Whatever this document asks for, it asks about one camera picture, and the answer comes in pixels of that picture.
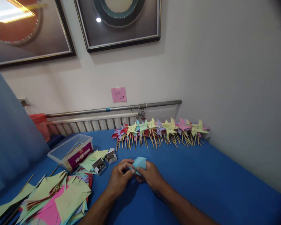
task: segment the blue table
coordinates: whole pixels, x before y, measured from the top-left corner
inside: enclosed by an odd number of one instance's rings
[[[111,139],[114,130],[84,132],[92,136],[95,150],[115,148]],[[220,224],[281,224],[281,194],[253,176],[243,167],[205,142],[203,147],[187,148],[162,143],[158,150],[137,147],[137,150],[119,149],[119,161],[138,156],[156,164],[167,182],[197,208]],[[112,164],[100,176],[94,175],[91,205],[107,186]],[[0,205],[10,201],[23,185],[35,174],[31,184],[44,175],[48,176],[57,164],[48,157],[42,158],[5,195],[0,196]],[[124,194],[113,207],[108,224],[179,224],[167,206],[158,199],[147,184],[135,180],[129,182]]]

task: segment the blue cloth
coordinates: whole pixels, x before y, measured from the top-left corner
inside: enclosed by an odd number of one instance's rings
[[[0,74],[0,190],[49,148]]]
[[[93,137],[95,150],[115,148],[116,140],[111,139],[114,130],[84,132]],[[68,136],[65,142],[76,134]],[[146,157],[154,162],[165,180],[197,208],[220,224],[281,224],[281,194],[232,161],[219,150],[205,142],[203,147],[187,148],[184,145],[166,145],[158,150],[137,146],[136,151],[118,148],[119,162],[125,158]],[[109,181],[112,169],[108,165],[101,175],[93,176],[92,193],[88,206],[94,204]],[[31,168],[19,182],[0,197],[0,205],[9,202],[22,189],[31,174],[35,185],[44,174],[50,175],[57,164],[45,157]],[[123,195],[116,201],[107,224],[135,225],[179,224],[168,207],[156,197],[146,183],[139,184],[132,179]]]

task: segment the hand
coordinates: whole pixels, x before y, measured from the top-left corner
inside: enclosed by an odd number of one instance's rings
[[[132,163],[134,163],[134,160],[132,159],[123,159],[114,167],[105,189],[107,193],[112,194],[115,198],[121,196],[127,186],[128,181],[135,174],[135,168]]]
[[[167,182],[164,180],[154,163],[146,161],[146,168],[147,170],[141,167],[136,168],[139,174],[142,175],[142,177],[136,175],[136,180],[140,183],[145,180],[152,191],[159,195],[162,188],[167,185]]]

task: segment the clear plastic container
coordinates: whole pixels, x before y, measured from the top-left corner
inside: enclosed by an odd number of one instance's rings
[[[51,150],[47,155],[57,162],[59,166],[73,172],[77,169],[79,163],[83,162],[94,151],[92,140],[93,138],[90,136],[77,134]]]

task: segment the plastic basket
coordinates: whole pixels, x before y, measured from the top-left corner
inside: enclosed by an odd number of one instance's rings
[[[50,135],[47,127],[47,119],[44,113],[29,115],[38,131],[43,135],[46,142],[50,141]]]

